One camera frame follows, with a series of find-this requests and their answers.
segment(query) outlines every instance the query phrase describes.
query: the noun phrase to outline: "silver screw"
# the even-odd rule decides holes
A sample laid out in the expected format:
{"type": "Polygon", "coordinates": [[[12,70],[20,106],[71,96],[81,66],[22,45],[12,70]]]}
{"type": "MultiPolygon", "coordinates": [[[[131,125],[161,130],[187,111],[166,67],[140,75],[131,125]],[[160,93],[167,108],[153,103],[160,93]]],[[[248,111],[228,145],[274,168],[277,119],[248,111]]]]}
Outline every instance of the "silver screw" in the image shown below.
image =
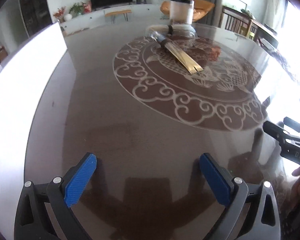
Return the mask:
{"type": "Polygon", "coordinates": [[[25,187],[30,187],[31,186],[31,181],[27,181],[26,183],[25,183],[25,187]]]}
{"type": "Polygon", "coordinates": [[[265,185],[265,187],[271,187],[271,183],[269,181],[265,181],[263,185],[265,185]]]}
{"type": "Polygon", "coordinates": [[[60,182],[61,182],[61,178],[60,178],[60,177],[55,177],[55,178],[53,179],[53,183],[58,184],[58,183],[60,183],[60,182]]]}
{"type": "Polygon", "coordinates": [[[234,178],[234,182],[236,183],[236,184],[241,184],[242,182],[243,182],[243,180],[241,179],[241,178],[234,178]]]}

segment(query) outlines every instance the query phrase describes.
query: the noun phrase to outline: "orange armchair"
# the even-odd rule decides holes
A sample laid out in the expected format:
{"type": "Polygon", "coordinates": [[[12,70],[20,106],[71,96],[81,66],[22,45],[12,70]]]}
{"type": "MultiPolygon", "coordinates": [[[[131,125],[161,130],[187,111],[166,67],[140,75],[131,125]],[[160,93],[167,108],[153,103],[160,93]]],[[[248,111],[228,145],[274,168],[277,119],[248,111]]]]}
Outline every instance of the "orange armchair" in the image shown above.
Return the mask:
{"type": "MultiPolygon", "coordinates": [[[[205,0],[194,0],[193,22],[203,18],[214,7],[214,4],[205,0]]],[[[164,15],[170,14],[170,1],[164,1],[160,10],[164,15]]]]}

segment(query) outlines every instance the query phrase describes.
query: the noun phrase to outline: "circular engraved pattern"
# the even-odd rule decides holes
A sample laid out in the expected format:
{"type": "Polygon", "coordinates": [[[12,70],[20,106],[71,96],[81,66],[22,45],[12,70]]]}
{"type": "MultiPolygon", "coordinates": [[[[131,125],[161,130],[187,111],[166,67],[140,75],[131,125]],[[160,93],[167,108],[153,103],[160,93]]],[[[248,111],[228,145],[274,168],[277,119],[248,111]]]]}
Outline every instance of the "circular engraved pattern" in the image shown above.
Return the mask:
{"type": "Polygon", "coordinates": [[[174,37],[203,71],[190,74],[150,37],[121,48],[114,74],[138,101],[182,123],[212,130],[246,130],[266,118],[253,90],[259,73],[232,49],[199,37],[174,37]]]}

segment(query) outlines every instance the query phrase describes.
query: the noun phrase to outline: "blue gripper pad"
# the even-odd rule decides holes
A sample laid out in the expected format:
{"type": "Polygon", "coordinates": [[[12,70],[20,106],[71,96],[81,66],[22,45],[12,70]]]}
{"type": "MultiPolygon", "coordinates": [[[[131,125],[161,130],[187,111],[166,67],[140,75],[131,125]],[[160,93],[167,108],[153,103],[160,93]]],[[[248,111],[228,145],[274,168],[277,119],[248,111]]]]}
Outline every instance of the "blue gripper pad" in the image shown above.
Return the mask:
{"type": "Polygon", "coordinates": [[[207,180],[218,203],[227,207],[231,202],[231,187],[219,172],[218,168],[220,167],[216,167],[218,164],[207,153],[200,156],[199,164],[200,170],[207,180]]]}
{"type": "Polygon", "coordinates": [[[90,154],[66,186],[64,199],[68,207],[79,201],[96,168],[97,158],[94,154],[90,154]]]}

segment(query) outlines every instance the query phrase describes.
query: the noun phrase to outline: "brown tabletop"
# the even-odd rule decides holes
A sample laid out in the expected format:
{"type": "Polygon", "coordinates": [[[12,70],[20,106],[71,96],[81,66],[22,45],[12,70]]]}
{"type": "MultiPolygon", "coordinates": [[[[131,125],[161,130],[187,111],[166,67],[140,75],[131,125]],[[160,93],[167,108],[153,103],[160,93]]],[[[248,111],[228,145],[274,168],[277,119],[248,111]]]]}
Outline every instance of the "brown tabletop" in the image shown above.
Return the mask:
{"type": "Polygon", "coordinates": [[[223,211],[198,169],[208,152],[248,183],[269,180],[286,212],[297,165],[260,128],[300,122],[298,87],[253,41],[200,24],[195,43],[175,39],[204,68],[190,75],[143,36],[150,24],[66,38],[34,117],[25,181],[47,183],[92,152],[96,172],[72,207],[92,239],[202,239],[223,211]]]}

